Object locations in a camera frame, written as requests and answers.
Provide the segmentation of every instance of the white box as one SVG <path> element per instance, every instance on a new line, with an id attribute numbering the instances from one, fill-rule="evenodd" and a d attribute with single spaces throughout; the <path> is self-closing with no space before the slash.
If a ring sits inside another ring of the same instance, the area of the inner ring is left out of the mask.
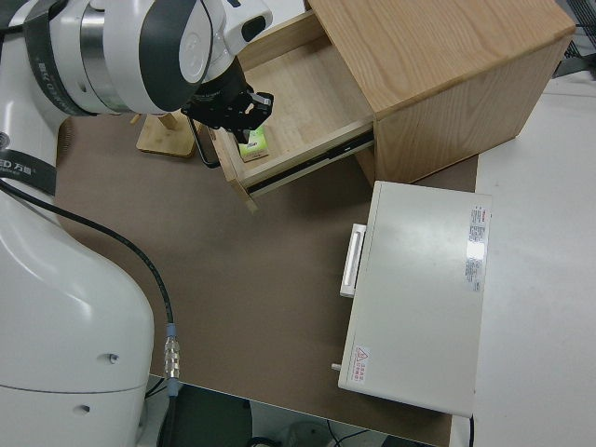
<path id="1" fill-rule="evenodd" d="M 339 387 L 472 415 L 491 204 L 375 183 Z"/>

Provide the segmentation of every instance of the white table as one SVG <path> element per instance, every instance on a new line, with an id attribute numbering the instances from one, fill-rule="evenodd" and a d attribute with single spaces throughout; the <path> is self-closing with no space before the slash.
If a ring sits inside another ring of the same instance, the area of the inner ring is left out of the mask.
<path id="1" fill-rule="evenodd" d="M 476 191 L 494 204 L 475 445 L 596 445 L 596 82 L 550 81 Z M 455 418 L 451 446 L 467 437 Z"/>

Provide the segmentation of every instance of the brown table surface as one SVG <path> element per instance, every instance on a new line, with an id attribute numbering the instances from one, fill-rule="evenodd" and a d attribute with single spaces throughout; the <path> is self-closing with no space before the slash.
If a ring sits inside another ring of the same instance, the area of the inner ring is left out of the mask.
<path id="1" fill-rule="evenodd" d="M 182 345 L 182 380 L 298 412 L 447 445 L 451 416 L 337 386 L 350 314 L 339 295 L 352 223 L 367 221 L 372 188 L 353 157 L 257 200 L 251 215 L 219 169 L 135 148 L 129 116 L 76 119 L 59 158 L 57 202 L 114 228 L 160 269 Z M 423 184 L 473 190 L 476 160 Z M 156 321 L 161 374 L 165 315 L 146 267 L 112 239 L 64 223 L 123 267 Z"/>

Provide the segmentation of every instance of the warning label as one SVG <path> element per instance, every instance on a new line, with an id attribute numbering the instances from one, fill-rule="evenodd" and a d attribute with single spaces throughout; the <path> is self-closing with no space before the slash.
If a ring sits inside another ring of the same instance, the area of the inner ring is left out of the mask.
<path id="1" fill-rule="evenodd" d="M 364 346 L 354 346 L 354 353 L 352 354 L 352 373 L 350 380 L 363 384 L 366 380 L 366 369 L 369 363 L 371 350 Z"/>

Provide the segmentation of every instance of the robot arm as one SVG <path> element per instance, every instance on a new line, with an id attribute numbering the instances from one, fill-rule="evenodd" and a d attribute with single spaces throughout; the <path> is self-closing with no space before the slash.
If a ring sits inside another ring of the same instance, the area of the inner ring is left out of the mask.
<path id="1" fill-rule="evenodd" d="M 271 12 L 260 0 L 0 3 L 0 186 L 12 195 L 0 194 L 0 443 L 133 447 L 153 349 L 149 304 L 52 212 L 5 186 L 52 201 L 68 115 L 182 107 L 242 138 L 273 98 L 252 92 L 236 55 Z M 259 107 L 247 113 L 247 102 Z M 168 336 L 175 378 L 170 326 Z"/>
<path id="2" fill-rule="evenodd" d="M 34 9 L 43 3 L 54 2 L 42 0 Z M 182 107 L 191 117 L 243 139 L 242 130 L 256 129 L 269 116 L 273 98 L 251 96 L 236 55 L 272 19 L 261 0 L 67 2 L 49 30 L 54 77 L 87 113 L 164 114 Z M 26 42 L 43 38 L 27 35 Z M 32 54 L 33 46 L 28 44 L 28 53 L 35 69 L 34 59 L 44 55 Z M 51 61 L 44 66 L 51 70 Z M 43 86 L 46 72 L 34 72 Z M 246 114 L 248 104 L 242 108 L 246 101 L 237 99 L 247 96 L 265 108 Z M 69 115 L 83 115 L 60 107 L 67 101 L 54 102 Z M 223 109 L 228 113 L 214 113 Z"/>

